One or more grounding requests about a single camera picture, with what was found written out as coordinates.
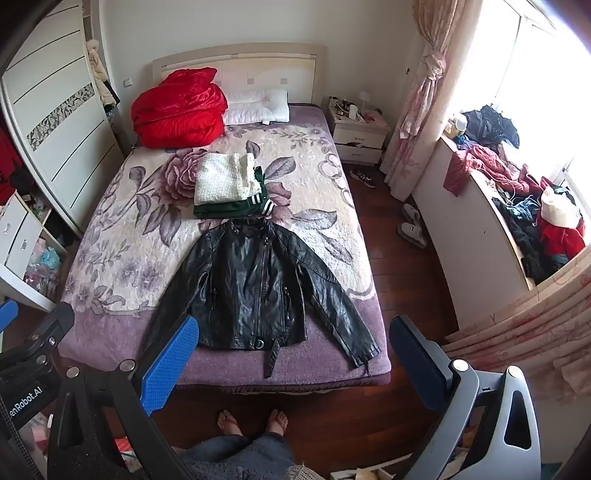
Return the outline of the floral purple bed blanket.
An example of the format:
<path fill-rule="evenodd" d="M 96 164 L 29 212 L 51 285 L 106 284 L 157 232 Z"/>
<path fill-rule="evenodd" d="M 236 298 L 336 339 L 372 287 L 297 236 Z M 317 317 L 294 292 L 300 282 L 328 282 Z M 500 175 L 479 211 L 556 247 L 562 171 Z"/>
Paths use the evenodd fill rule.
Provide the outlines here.
<path fill-rule="evenodd" d="M 198 219 L 202 148 L 134 149 L 86 228 L 62 299 L 69 361 L 109 371 L 175 320 L 197 320 L 180 381 L 229 392 L 310 392 L 391 377 L 385 322 L 342 162 L 320 108 L 229 126 L 211 145 L 250 154 L 269 216 Z"/>

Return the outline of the white folded knit sweater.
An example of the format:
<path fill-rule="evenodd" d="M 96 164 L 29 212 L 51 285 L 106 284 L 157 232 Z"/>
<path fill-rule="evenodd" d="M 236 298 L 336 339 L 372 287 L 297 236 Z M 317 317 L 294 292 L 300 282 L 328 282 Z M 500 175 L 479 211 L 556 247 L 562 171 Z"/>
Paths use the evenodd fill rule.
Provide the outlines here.
<path fill-rule="evenodd" d="M 194 205 L 242 201 L 262 193 L 252 153 L 207 153 L 195 170 Z"/>

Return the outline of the person's foot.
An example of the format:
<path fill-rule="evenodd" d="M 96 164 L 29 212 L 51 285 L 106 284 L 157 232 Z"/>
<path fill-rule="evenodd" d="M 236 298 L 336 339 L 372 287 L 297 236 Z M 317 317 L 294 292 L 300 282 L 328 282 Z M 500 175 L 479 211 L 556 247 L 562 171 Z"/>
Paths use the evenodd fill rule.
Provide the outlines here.
<path fill-rule="evenodd" d="M 242 431 L 238 426 L 238 421 L 228 410 L 222 410 L 217 416 L 217 427 L 223 435 L 242 436 Z"/>
<path fill-rule="evenodd" d="M 280 410 L 273 410 L 270 413 L 269 420 L 266 425 L 266 433 L 273 433 L 276 435 L 284 436 L 287 432 L 288 419 L 287 415 Z"/>

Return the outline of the white bedside nightstand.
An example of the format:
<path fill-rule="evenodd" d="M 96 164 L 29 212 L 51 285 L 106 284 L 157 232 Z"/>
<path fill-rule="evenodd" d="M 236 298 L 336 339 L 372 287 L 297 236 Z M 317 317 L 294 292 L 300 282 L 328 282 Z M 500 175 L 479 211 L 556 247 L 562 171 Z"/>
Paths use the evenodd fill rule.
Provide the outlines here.
<path fill-rule="evenodd" d="M 375 166 L 381 161 L 391 128 L 379 112 L 363 114 L 355 104 L 329 97 L 327 117 L 342 163 Z"/>

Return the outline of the person's right foot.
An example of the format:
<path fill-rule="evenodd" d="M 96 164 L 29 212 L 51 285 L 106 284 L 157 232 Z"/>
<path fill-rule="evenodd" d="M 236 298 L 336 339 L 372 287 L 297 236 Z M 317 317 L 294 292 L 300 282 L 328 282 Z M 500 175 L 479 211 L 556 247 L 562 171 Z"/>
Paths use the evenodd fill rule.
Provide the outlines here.
<path fill-rule="evenodd" d="M 273 410 L 270 413 L 269 420 L 266 425 L 266 433 L 273 433 L 276 435 L 284 436 L 287 432 L 288 419 L 287 415 L 280 410 Z"/>

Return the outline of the white shelf unit with drawers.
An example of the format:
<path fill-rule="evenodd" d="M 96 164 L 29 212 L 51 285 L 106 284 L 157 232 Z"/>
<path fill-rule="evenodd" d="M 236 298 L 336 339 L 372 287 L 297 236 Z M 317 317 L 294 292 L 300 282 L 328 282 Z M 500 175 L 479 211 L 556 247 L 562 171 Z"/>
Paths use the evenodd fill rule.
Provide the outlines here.
<path fill-rule="evenodd" d="M 66 249 L 14 192 L 1 207 L 1 299 L 49 312 L 58 299 Z"/>

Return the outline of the white pillow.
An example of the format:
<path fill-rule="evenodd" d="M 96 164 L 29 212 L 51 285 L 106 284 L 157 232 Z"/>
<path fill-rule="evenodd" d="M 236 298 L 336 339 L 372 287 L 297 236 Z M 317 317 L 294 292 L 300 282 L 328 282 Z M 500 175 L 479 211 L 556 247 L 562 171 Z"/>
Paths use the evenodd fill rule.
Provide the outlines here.
<path fill-rule="evenodd" d="M 288 123 L 290 106 L 287 90 L 262 89 L 232 92 L 225 95 L 228 108 L 222 114 L 225 126 L 249 125 L 273 122 Z"/>

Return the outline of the dark sneaker on floor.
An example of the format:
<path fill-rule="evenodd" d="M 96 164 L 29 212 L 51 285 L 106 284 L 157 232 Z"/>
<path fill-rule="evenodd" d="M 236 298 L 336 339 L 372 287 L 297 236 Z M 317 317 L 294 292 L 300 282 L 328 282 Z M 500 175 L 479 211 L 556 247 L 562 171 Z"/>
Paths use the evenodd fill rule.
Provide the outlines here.
<path fill-rule="evenodd" d="M 349 176 L 351 176 L 356 181 L 362 182 L 363 185 L 367 186 L 370 189 L 376 188 L 376 183 L 373 177 L 368 175 L 365 171 L 361 169 L 353 168 L 351 171 L 349 171 Z"/>

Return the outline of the green folded striped garment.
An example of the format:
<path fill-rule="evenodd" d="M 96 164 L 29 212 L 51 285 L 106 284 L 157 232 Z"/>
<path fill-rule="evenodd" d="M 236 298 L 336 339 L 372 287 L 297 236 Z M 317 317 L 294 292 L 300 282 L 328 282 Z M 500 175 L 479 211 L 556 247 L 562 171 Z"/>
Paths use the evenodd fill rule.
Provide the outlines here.
<path fill-rule="evenodd" d="M 225 203 L 203 204 L 193 207 L 193 216 L 197 219 L 233 219 L 249 215 L 270 216 L 276 203 L 270 199 L 264 183 L 263 169 L 260 166 L 254 168 L 254 176 L 259 182 L 260 192 L 245 200 Z"/>

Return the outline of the black leather jacket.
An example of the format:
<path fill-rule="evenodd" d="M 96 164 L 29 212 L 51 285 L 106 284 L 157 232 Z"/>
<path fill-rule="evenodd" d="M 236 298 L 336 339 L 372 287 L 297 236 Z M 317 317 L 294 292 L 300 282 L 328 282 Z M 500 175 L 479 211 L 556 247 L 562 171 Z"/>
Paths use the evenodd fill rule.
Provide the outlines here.
<path fill-rule="evenodd" d="M 263 351 L 264 377 L 280 349 L 304 342 L 311 308 L 353 366 L 381 349 L 329 266 L 311 247 L 263 218 L 229 220 L 202 234 L 169 281 L 141 349 L 185 316 L 197 320 L 200 345 Z"/>

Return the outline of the white slipper pair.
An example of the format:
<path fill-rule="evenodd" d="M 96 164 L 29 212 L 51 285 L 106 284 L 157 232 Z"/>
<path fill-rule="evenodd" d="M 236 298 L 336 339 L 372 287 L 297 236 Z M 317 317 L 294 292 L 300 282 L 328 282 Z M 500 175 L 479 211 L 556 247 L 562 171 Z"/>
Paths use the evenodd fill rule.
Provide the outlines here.
<path fill-rule="evenodd" d="M 425 249 L 428 246 L 427 239 L 423 234 L 422 217 L 420 212 L 411 204 L 405 203 L 401 207 L 405 221 L 397 227 L 401 238 L 409 243 Z"/>

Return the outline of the pile of mixed clothes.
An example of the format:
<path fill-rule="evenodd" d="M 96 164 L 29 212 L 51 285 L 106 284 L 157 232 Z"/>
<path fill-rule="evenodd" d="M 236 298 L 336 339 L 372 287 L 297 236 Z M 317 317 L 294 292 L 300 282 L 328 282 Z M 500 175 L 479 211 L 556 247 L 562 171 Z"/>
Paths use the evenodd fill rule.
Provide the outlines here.
<path fill-rule="evenodd" d="M 507 158 L 508 147 L 520 147 L 510 119 L 486 105 L 451 117 L 444 132 L 457 147 L 444 188 L 459 196 L 474 172 L 492 182 L 492 202 L 521 251 L 527 278 L 542 283 L 586 247 L 585 219 L 569 188 L 537 180 L 527 165 Z"/>

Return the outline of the pink draped curtain lower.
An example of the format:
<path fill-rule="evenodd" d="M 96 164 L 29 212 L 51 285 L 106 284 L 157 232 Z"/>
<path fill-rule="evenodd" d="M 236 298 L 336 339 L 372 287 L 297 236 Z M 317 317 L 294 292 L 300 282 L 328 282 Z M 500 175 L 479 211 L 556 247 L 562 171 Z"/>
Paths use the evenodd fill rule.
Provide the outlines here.
<path fill-rule="evenodd" d="M 525 373 L 532 397 L 590 395 L 590 248 L 490 316 L 447 337 L 444 351 L 474 368 Z"/>

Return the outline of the red folded quilt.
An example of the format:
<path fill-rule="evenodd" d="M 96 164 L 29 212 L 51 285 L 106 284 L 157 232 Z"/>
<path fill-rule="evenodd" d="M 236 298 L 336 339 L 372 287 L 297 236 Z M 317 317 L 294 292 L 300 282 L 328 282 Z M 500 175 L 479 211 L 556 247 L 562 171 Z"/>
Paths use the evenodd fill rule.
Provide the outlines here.
<path fill-rule="evenodd" d="M 152 149 L 204 147 L 224 132 L 228 102 L 212 67 L 179 69 L 142 92 L 130 110 L 139 143 Z"/>

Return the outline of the white window side cabinet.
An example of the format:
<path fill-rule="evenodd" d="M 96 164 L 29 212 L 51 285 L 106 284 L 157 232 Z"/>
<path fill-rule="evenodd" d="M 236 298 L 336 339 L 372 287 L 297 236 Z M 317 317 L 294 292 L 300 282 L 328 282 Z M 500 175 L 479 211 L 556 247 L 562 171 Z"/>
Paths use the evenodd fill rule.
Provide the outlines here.
<path fill-rule="evenodd" d="M 487 177 L 470 173 L 460 195 L 444 188 L 456 145 L 442 137 L 412 193 L 438 254 L 458 325 L 466 328 L 535 288 L 522 253 L 493 200 Z"/>

